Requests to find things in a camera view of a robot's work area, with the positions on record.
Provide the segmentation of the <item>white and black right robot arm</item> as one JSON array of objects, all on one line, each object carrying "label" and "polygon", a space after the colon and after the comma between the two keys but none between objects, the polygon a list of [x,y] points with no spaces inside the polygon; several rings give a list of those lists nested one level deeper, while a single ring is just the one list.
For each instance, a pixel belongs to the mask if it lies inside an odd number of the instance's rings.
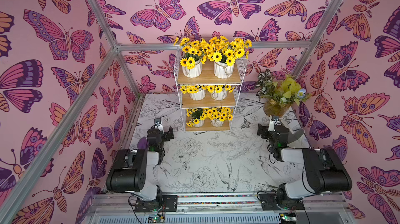
[{"label": "white and black right robot arm", "polygon": [[332,148],[291,148],[290,143],[304,136],[304,130],[291,132],[286,126],[271,121],[257,126],[257,135],[268,142],[268,151],[275,161],[299,164],[301,178],[282,183],[276,189],[275,202],[281,209],[293,208],[309,196],[325,192],[344,192],[352,188],[352,179]]}]

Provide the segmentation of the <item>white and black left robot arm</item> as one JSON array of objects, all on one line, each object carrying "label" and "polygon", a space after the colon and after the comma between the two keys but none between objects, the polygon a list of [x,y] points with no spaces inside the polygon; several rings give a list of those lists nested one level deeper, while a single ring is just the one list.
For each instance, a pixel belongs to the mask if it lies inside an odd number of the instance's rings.
[{"label": "white and black left robot arm", "polygon": [[155,178],[154,169],[165,157],[164,144],[174,138],[173,128],[164,131],[155,125],[147,132],[144,144],[134,150],[120,150],[108,173],[106,187],[112,193],[129,193],[136,197],[136,213],[177,211],[178,197],[166,195]]}]

